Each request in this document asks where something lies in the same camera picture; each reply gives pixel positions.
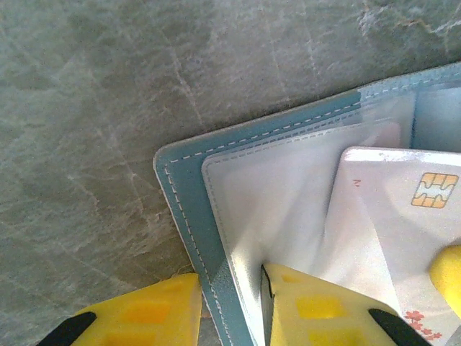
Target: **card holder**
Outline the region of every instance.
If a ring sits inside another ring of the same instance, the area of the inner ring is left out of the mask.
[[[255,345],[256,342],[246,324],[240,297],[221,244],[202,175],[204,160],[224,151],[238,153],[244,148],[256,148],[269,141],[275,143],[303,136],[309,131],[319,130],[308,129],[321,122],[329,123],[351,111],[411,93],[416,95],[416,122],[407,123],[410,128],[412,125],[415,128],[411,141],[419,141],[426,148],[429,146],[437,149],[444,136],[418,130],[418,126],[422,124],[418,123],[418,119],[423,119],[422,116],[419,117],[419,110],[424,109],[419,100],[425,90],[441,85],[450,85],[451,88],[459,83],[460,77],[461,63],[397,76],[309,105],[173,143],[158,151],[154,159],[154,169],[194,270],[200,275],[204,297],[223,345],[244,346]],[[390,112],[388,109],[380,117],[389,117]],[[342,120],[339,126],[364,121],[367,120],[362,118],[362,113],[357,112],[354,117]],[[437,123],[442,128],[452,124],[443,117]],[[400,128],[405,133],[405,126],[400,124]]]

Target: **marble countertop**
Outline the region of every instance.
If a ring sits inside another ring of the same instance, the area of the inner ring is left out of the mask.
[[[162,145],[459,60],[461,4],[0,2],[0,344],[192,271]],[[201,345],[219,345],[204,309]]]

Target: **white card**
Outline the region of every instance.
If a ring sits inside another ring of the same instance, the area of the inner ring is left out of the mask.
[[[356,270],[358,275],[376,277],[382,247],[402,317],[433,345],[444,345],[460,325],[428,274],[438,251],[461,241],[460,175],[461,154],[348,149],[326,221],[323,248],[334,248],[334,257],[344,262],[356,255],[363,270]],[[344,246],[352,238],[362,239],[361,254]],[[343,272],[341,265],[328,264],[327,256],[321,256],[320,274]],[[363,278],[360,288],[370,278]]]

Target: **white stitching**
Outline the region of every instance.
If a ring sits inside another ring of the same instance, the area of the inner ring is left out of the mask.
[[[206,167],[206,172],[207,172],[207,181],[211,184],[211,177],[210,177],[210,174],[209,174],[209,172],[208,172],[208,165],[207,165],[207,167]],[[215,196],[215,191],[214,191],[213,188],[211,189],[211,200],[212,200],[212,202],[213,202],[214,205],[217,205],[217,204],[218,204],[218,202],[217,202],[217,200],[216,200],[216,196]],[[216,223],[219,223],[220,225],[223,225],[223,220],[221,219],[221,215],[220,215],[219,213],[217,214],[217,217],[218,217],[218,219],[216,219]],[[224,237],[224,242],[225,242],[225,243],[228,243],[228,240],[227,240],[225,234],[223,234],[223,237]],[[229,257],[228,260],[230,261],[229,265],[230,265],[232,268],[235,268],[235,267],[236,267],[236,264],[234,263],[233,258],[232,258],[232,257]],[[239,293],[239,292],[241,293],[242,290],[241,290],[241,286],[240,286],[239,281],[236,280],[236,281],[235,281],[235,284],[236,284],[236,290],[237,290],[237,292],[238,292],[238,293]],[[219,302],[217,299],[216,299],[216,305],[219,306],[219,309],[220,309],[220,302]]]
[[[450,76],[450,77],[454,77],[454,76],[458,76],[458,75],[460,75],[460,74],[461,74],[460,72],[457,72],[457,73],[451,74],[451,75],[449,75],[449,76]],[[427,79],[427,80],[425,80],[425,81],[417,81],[417,82],[410,83],[410,84],[405,84],[405,85],[401,85],[401,86],[395,86],[395,87],[393,87],[391,90],[389,90],[389,89],[383,89],[383,90],[381,90],[380,92],[375,92],[374,94],[367,95],[364,99],[369,99],[370,97],[375,97],[375,96],[377,96],[377,95],[379,95],[379,94],[384,94],[384,93],[390,92],[390,91],[395,91],[395,90],[399,90],[399,89],[406,89],[406,88],[408,88],[408,87],[410,87],[410,86],[416,86],[416,85],[419,85],[419,84],[427,84],[427,83],[429,83],[429,82],[431,82],[431,81],[437,81],[437,80],[439,80],[439,79],[441,79],[441,78],[443,78],[443,77],[445,77],[445,76],[439,76],[439,77],[436,77],[436,78],[433,78],[433,79]],[[313,119],[319,119],[319,118],[321,118],[321,117],[327,117],[327,116],[333,114],[333,112],[340,112],[340,111],[346,110],[346,109],[348,109],[348,108],[350,108],[350,107],[357,106],[358,104],[360,104],[360,102],[355,102],[355,103],[352,104],[352,105],[348,105],[348,106],[344,106],[344,107],[342,107],[342,108],[338,108],[337,110],[333,110],[332,112],[327,112],[327,113],[325,113],[325,114],[323,114],[323,115],[318,115],[318,116],[316,116],[316,117],[314,117],[314,118],[306,119],[306,120],[304,120],[303,122],[304,122],[304,123],[307,123],[307,122],[309,122],[309,121],[312,121]],[[289,128],[289,127],[291,127],[291,126],[298,126],[298,125],[301,125],[301,123],[294,123],[294,124],[292,124],[292,125],[287,125],[287,126],[284,126],[284,127],[282,127],[282,128],[276,128],[276,129],[272,130],[272,133],[277,132],[277,131],[279,131],[279,130],[281,130],[281,129],[286,129],[286,128]],[[260,134],[260,135],[255,135],[255,136],[252,136],[252,137],[250,137],[250,138],[243,138],[243,139],[239,140],[238,142],[244,142],[244,141],[247,141],[248,139],[255,139],[255,138],[258,138],[259,136],[267,136],[267,135],[269,135],[270,133],[271,133],[271,132],[264,132],[264,133],[262,133],[262,134]],[[235,144],[235,143],[236,143],[236,142],[230,142],[230,143],[228,143],[228,144],[225,145],[225,146],[219,146],[219,147],[217,147],[217,148],[211,148],[211,149],[206,150],[205,153],[210,153],[211,151],[214,151],[214,150],[217,150],[217,149],[222,149],[222,148],[225,148],[226,146],[231,146],[231,145],[233,145],[233,144]],[[199,156],[199,155],[202,155],[202,154],[203,154],[203,152],[199,152],[199,153],[195,153],[195,154],[192,154],[192,155],[183,156],[181,159],[187,160],[187,159],[190,159],[190,158],[193,157],[193,156]],[[174,162],[178,162],[178,161],[179,161],[179,159],[171,160],[170,162],[171,162],[171,163],[174,163]]]
[[[181,214],[182,214],[182,218],[184,219],[184,223],[186,224],[186,227],[187,227],[187,233],[189,234],[190,236],[190,239],[192,240],[192,243],[194,244],[194,249],[197,253],[197,256],[199,257],[199,261],[200,263],[202,264],[203,266],[203,269],[205,270],[205,274],[207,276],[207,281],[208,281],[208,285],[210,285],[210,289],[212,291],[212,294],[213,294],[213,297],[215,298],[215,302],[216,302],[216,307],[218,308],[218,312],[219,312],[219,315],[221,316],[221,322],[223,323],[223,327],[224,327],[224,331],[225,331],[225,334],[227,335],[228,339],[229,339],[229,343],[233,346],[233,343],[232,343],[232,340],[231,340],[231,336],[229,335],[229,330],[228,330],[228,326],[227,324],[224,322],[224,316],[223,316],[223,311],[221,309],[221,305],[219,303],[219,300],[218,300],[218,295],[216,294],[216,291],[211,283],[211,279],[210,279],[210,275],[208,274],[208,269],[205,267],[205,263],[203,262],[203,258],[202,258],[202,255],[200,254],[200,251],[197,247],[197,243],[195,242],[194,240],[194,236],[192,235],[192,232],[190,230],[190,225],[189,225],[189,221],[187,220],[186,218],[186,214],[184,213],[184,210],[183,210],[183,207],[182,207],[182,204],[181,202],[179,201],[179,197],[178,197],[178,194],[176,192],[176,188],[174,187],[174,184],[171,180],[171,175],[170,175],[170,172],[168,171],[168,165],[165,165],[165,174],[166,176],[168,177],[168,183],[170,184],[171,186],[171,191],[173,191],[174,193],[174,198],[176,200],[176,203],[181,211]]]
[[[271,137],[271,138],[268,138],[267,141],[264,141],[264,142],[261,142],[261,143],[256,143],[256,144],[254,144],[253,147],[250,146],[249,148],[256,148],[256,147],[258,147],[258,146],[264,146],[264,145],[266,145],[266,144],[268,144],[268,143],[274,143],[274,142],[277,142],[277,141],[279,141],[279,140],[281,140],[281,139],[289,138],[289,137],[291,137],[291,136],[299,136],[299,135],[301,135],[301,134],[303,134],[303,133],[310,132],[310,131],[312,131],[312,130],[317,130],[317,129],[319,129],[320,127],[327,126],[327,125],[331,125],[331,124],[337,123],[338,121],[341,121],[341,120],[345,120],[345,119],[347,119],[348,117],[352,117],[353,115],[354,115],[354,113],[348,112],[346,115],[344,115],[344,116],[342,116],[342,117],[338,117],[338,118],[336,118],[335,120],[331,120],[331,121],[329,121],[329,122],[326,123],[326,124],[317,125],[317,126],[310,126],[309,128],[301,128],[298,132],[294,132],[294,133],[292,133],[292,135],[288,135],[288,136],[282,134],[281,136],[276,137],[276,138]]]
[[[320,119],[320,118],[322,118],[322,117],[328,117],[329,115],[333,114],[333,112],[340,112],[340,111],[342,111],[342,110],[346,110],[346,109],[348,109],[348,108],[350,108],[350,107],[357,106],[359,103],[360,103],[360,102],[355,102],[355,103],[353,103],[352,105],[344,106],[344,107],[342,107],[342,108],[338,108],[337,110],[334,110],[334,111],[331,111],[331,112],[327,112],[327,113],[325,113],[325,114],[323,114],[323,115],[317,115],[317,116],[315,116],[315,117],[306,119],[306,120],[304,120],[303,122],[294,123],[294,124],[292,124],[292,125],[286,125],[286,126],[283,126],[283,127],[281,127],[281,128],[275,128],[275,129],[272,130],[272,131],[264,132],[264,133],[261,133],[260,135],[255,135],[255,136],[252,136],[252,137],[250,137],[250,138],[242,138],[241,140],[227,143],[227,144],[225,144],[224,146],[218,146],[217,148],[210,148],[210,149],[208,149],[208,150],[206,150],[206,151],[199,151],[199,152],[197,152],[197,153],[195,153],[195,154],[183,156],[181,159],[187,160],[187,159],[190,159],[190,158],[193,157],[193,156],[200,156],[200,155],[203,155],[204,153],[210,153],[211,151],[215,151],[215,150],[218,150],[218,149],[225,148],[226,146],[232,146],[233,144],[236,144],[237,142],[241,143],[241,142],[248,141],[248,140],[250,140],[250,139],[255,139],[255,138],[258,138],[258,137],[261,137],[261,136],[267,136],[267,135],[269,135],[270,133],[276,133],[276,132],[278,132],[278,131],[280,131],[280,130],[286,130],[286,129],[288,129],[288,128],[291,128],[292,126],[299,126],[299,125],[301,125],[302,123],[308,123],[308,122],[310,122],[310,121],[312,121],[312,120],[314,120],[314,119]],[[170,160],[170,163],[173,164],[173,163],[178,162],[178,161],[179,161],[179,159]]]

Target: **card chip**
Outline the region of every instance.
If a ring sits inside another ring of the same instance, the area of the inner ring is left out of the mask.
[[[443,208],[452,194],[459,177],[453,174],[424,173],[411,205]]]

